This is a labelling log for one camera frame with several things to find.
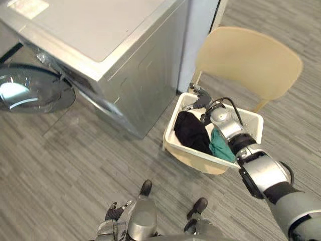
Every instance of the green towel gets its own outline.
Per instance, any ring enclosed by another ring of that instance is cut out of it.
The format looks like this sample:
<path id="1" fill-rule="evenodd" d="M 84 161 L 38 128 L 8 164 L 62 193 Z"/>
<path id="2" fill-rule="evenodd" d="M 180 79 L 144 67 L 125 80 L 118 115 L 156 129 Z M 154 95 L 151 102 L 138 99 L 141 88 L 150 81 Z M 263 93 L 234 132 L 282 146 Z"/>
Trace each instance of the green towel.
<path id="1" fill-rule="evenodd" d="M 221 137 L 219 131 L 214 128 L 211 133 L 211 143 L 209 145 L 213 156 L 221 158 L 229 162 L 235 162 L 235 156 L 231 152 L 231 149 L 225 144 L 223 137 Z"/>

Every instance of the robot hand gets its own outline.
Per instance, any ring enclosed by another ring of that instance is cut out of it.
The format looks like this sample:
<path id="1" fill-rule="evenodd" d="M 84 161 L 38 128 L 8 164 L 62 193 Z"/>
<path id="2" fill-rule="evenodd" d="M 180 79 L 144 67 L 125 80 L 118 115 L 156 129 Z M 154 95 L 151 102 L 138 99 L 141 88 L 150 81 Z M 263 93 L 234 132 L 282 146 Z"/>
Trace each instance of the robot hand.
<path id="1" fill-rule="evenodd" d="M 116 208 L 117 202 L 114 202 L 108 209 L 105 221 L 100 224 L 95 241 L 117 241 L 118 224 L 117 221 L 124 210 L 132 204 L 132 200 L 125 203 L 122 207 Z"/>

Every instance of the front-loading washing machine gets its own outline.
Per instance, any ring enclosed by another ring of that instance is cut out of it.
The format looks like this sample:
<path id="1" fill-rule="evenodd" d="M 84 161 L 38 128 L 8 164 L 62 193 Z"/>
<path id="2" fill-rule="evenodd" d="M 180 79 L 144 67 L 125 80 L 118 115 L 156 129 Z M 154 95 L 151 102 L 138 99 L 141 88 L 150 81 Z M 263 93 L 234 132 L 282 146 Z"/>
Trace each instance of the front-loading washing machine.
<path id="1" fill-rule="evenodd" d="M 53 112 L 77 89 L 143 138 L 176 94 L 187 14 L 187 0 L 2 1 L 1 22 L 43 66 L 1 65 L 0 109 Z"/>

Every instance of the white plastic basket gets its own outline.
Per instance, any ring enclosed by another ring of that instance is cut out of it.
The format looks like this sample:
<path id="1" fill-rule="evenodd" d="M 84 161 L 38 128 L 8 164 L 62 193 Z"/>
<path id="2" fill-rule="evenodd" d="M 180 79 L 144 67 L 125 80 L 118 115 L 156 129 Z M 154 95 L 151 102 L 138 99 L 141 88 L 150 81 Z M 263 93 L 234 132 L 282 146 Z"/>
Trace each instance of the white plastic basket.
<path id="1" fill-rule="evenodd" d="M 182 111 L 183 106 L 193 104 L 198 97 L 194 94 L 183 93 L 181 94 L 175 110 L 173 112 L 170 123 L 165 130 L 163 137 L 163 150 L 167 149 L 172 155 L 174 155 L 178 160 L 183 163 L 205 173 L 210 174 L 222 174 L 229 167 L 239 168 L 237 163 L 231 163 L 220 158 L 205 154 L 203 152 L 194 150 L 192 148 L 188 148 L 183 146 L 180 141 L 177 139 L 174 131 L 174 125 L 176 122 L 177 115 L 180 111 Z M 237 116 L 234 112 L 232 106 L 224 104 L 227 109 L 231 110 L 231 116 L 235 120 L 237 120 Z M 244 129 L 256 140 L 257 143 L 261 143 L 262 132 L 263 132 L 263 118 L 259 114 L 239 109 L 238 111 L 243 120 Z M 201 117 L 201 114 L 205 112 L 205 109 L 193 109 L 189 112 L 193 113 L 198 119 Z M 211 136 L 211 132 L 213 130 L 213 124 L 209 124 L 206 126 L 206 130 Z"/>

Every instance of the floor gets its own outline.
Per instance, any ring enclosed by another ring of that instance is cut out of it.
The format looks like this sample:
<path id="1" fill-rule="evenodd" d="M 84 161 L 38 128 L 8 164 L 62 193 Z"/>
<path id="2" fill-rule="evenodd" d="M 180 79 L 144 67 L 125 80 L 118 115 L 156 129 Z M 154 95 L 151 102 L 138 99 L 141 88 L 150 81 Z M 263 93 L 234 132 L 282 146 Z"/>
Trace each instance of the floor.
<path id="1" fill-rule="evenodd" d="M 222 25 L 269 34 L 302 58 L 299 80 L 260 113 L 262 144 L 292 167 L 296 188 L 321 198 L 321 2 L 229 0 Z M 213 96 L 234 98 L 240 107 L 255 105 L 253 95 L 222 80 L 204 77 L 201 85 Z M 181 232 L 187 211 L 205 196 L 204 216 L 226 237 L 286 240 L 266 203 L 250 196 L 236 170 L 205 175 L 162 151 L 176 101 L 142 141 L 100 120 L 80 97 L 53 114 L 1 112 L 0 239 L 92 239 L 106 207 L 135 198 L 149 178 L 159 233 Z"/>

